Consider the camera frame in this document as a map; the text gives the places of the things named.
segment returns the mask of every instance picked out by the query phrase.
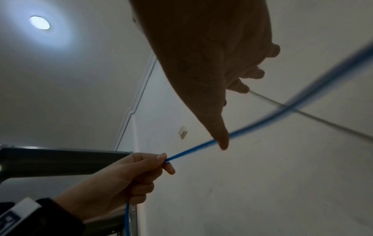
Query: thin gray cord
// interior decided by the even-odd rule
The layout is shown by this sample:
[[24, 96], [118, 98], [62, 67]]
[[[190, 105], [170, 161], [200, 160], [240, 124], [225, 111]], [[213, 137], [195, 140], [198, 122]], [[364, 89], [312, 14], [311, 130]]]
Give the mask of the thin gray cord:
[[[261, 95], [259, 93], [256, 93], [256, 92], [254, 92], [252, 90], [250, 90], [250, 93], [253, 94], [253, 95], [255, 95], [255, 96], [257, 96], [258, 98], [261, 98], [262, 100], [264, 100], [266, 102], [269, 102], [269, 103], [272, 103], [272, 104], [276, 104], [277, 106], [280, 106], [280, 107], [286, 107], [285, 104], [279, 103], [279, 102], [277, 102], [275, 100], [272, 100], [272, 99], [270, 99], [268, 97], [265, 97], [265, 96], [263, 96], [263, 95]], [[308, 114], [308, 113], [300, 111], [300, 110], [294, 110], [294, 113], [298, 113], [298, 114], [300, 114], [302, 116], [310, 118], [311, 120], [314, 120], [314, 121], [317, 121], [317, 122], [319, 122], [321, 124], [327, 125], [327, 126], [333, 128], [333, 129], [345, 132], [346, 134], [349, 134], [349, 135], [358, 137], [360, 139], [363, 139], [365, 141], [368, 141], [370, 143], [373, 143], [373, 136], [370, 136], [368, 134], [365, 134], [365, 133], [362, 133], [360, 131], [356, 131], [356, 130], [353, 130], [353, 129], [341, 126], [339, 124], [332, 123], [330, 121], [324, 120], [322, 118], [316, 117], [314, 115]]]

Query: recessed light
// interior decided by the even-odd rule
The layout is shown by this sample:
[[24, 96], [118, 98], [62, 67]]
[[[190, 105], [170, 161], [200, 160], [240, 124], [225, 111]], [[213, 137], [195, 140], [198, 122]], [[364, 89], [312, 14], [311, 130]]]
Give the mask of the recessed light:
[[38, 28], [38, 29], [41, 29], [41, 30], [48, 30], [51, 27], [49, 22], [46, 19], [44, 19], [43, 17], [40, 17], [40, 16], [30, 17], [30, 23], [35, 28]]

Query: light switch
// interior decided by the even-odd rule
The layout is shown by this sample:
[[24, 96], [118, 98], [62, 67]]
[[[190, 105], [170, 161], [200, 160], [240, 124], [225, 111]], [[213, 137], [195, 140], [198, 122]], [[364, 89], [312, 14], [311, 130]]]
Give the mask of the light switch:
[[182, 126], [181, 129], [179, 130], [179, 136], [181, 139], [184, 139], [186, 134], [187, 134], [187, 128], [185, 126]]

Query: blue string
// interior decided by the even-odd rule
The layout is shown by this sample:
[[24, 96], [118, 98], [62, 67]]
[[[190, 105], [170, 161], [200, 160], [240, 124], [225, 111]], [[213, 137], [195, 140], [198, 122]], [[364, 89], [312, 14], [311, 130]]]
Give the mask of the blue string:
[[[245, 135], [249, 132], [253, 132], [257, 129], [263, 128], [264, 126], [270, 125], [273, 122], [278, 121], [280, 118], [289, 115], [294, 109], [304, 105], [310, 99], [315, 97], [318, 93], [322, 92], [326, 88], [332, 86], [338, 80], [341, 80], [346, 77], [349, 73], [353, 72], [357, 68], [366, 64], [369, 60], [373, 58], [373, 42], [371, 42], [368, 46], [363, 48], [362, 50], [355, 53], [353, 56], [347, 58], [345, 61], [340, 63], [339, 65], [332, 68], [328, 73], [321, 76], [315, 82], [310, 84], [308, 87], [303, 89], [300, 93], [294, 96], [287, 102], [285, 107], [281, 107], [274, 111], [272, 114], [265, 116], [264, 118], [260, 119], [259, 121], [254, 122], [242, 129], [238, 129], [229, 134], [231, 139], [237, 138], [239, 136]], [[196, 147], [188, 149], [184, 152], [181, 152], [177, 155], [174, 155], [170, 158], [167, 158], [165, 163], [180, 158], [182, 156], [188, 155], [190, 153], [205, 149], [212, 145], [217, 144], [215, 140], [210, 140], [208, 142], [202, 143]], [[127, 203], [126, 206], [126, 213], [125, 213], [125, 236], [131, 236], [129, 234], [129, 215], [127, 209], [129, 208], [129, 204]]]

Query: ceiling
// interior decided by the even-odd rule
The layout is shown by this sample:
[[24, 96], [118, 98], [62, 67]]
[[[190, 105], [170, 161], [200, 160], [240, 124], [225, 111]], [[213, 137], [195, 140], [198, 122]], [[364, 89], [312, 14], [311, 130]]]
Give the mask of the ceiling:
[[0, 143], [111, 149], [150, 55], [126, 0], [0, 0]]

